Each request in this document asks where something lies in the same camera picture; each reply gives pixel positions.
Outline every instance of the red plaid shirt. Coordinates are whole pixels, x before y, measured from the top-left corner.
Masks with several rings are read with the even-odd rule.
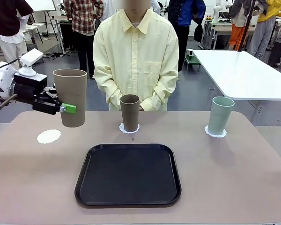
[[[73,19],[73,30],[79,33],[94,33],[94,19],[103,15],[102,0],[64,0],[67,17]]]

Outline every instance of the person in yellow shirt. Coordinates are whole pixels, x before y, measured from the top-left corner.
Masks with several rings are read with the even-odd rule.
[[[126,0],[124,8],[96,31],[94,79],[110,110],[120,110],[123,95],[135,94],[140,110],[166,111],[178,76],[175,30],[150,9],[150,0]]]
[[[266,14],[260,14],[257,20],[248,52],[261,59],[266,52],[266,47],[271,39],[276,16],[281,17],[281,0],[267,0]]]

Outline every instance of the light green cup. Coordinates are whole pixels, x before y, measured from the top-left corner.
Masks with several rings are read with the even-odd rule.
[[[221,135],[226,127],[234,101],[228,97],[214,97],[212,99],[208,131],[213,135]]]

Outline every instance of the yellow hoodie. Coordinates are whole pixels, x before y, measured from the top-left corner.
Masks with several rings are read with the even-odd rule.
[[[266,15],[260,14],[257,22],[265,21],[274,15],[281,17],[281,0],[267,0],[267,5]]]

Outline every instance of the paper doily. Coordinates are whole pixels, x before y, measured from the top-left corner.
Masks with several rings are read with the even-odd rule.
[[[60,136],[61,132],[59,130],[46,130],[37,136],[37,142],[40,144],[50,144],[58,140]]]
[[[119,129],[120,129],[120,131],[122,131],[124,134],[133,134],[133,133],[136,133],[136,132],[139,131],[140,125],[138,124],[138,125],[137,125],[137,130],[136,130],[136,131],[133,131],[133,132],[125,131],[124,123],[121,123],[121,124],[120,124]]]
[[[210,135],[212,137],[217,137],[217,138],[221,138],[221,137],[224,137],[224,136],[227,135],[227,131],[225,129],[223,130],[223,133],[221,135],[213,135],[213,134],[209,133],[208,125],[205,127],[205,132],[206,132],[206,134],[208,134],[208,135]]]

